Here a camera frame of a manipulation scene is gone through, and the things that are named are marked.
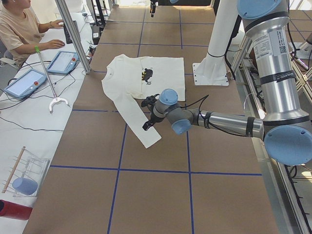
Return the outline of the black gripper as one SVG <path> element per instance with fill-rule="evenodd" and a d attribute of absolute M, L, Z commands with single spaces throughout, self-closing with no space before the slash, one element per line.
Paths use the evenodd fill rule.
<path fill-rule="evenodd" d="M 150 12 L 156 11 L 157 0 L 150 0 Z"/>
<path fill-rule="evenodd" d="M 153 127 L 156 123 L 163 121 L 163 114 L 158 112 L 151 112 L 150 120 L 145 122 L 142 126 L 144 131 L 147 131 L 150 127 Z"/>

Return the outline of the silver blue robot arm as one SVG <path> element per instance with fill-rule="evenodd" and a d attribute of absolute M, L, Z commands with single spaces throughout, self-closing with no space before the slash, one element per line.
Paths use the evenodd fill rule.
<path fill-rule="evenodd" d="M 289 22 L 286 0 L 237 0 L 245 37 L 231 65 L 236 82 L 244 82 L 251 95 L 262 95 L 263 119 L 187 109 L 177 102 L 177 93 L 165 89 L 147 97 L 142 106 L 151 111 L 143 129 L 167 119 L 181 134 L 191 126 L 217 129 L 240 137 L 256 137 L 264 142 L 268 156 L 293 166 L 312 158 L 310 115 L 301 109 L 296 88 L 297 74 L 291 65 L 285 26 Z"/>
<path fill-rule="evenodd" d="M 156 12 L 156 3 L 158 2 L 158 0 L 150 0 L 150 14 L 151 17 L 154 17 L 154 14 Z M 177 3 L 178 0 L 169 0 L 170 3 L 174 4 Z"/>

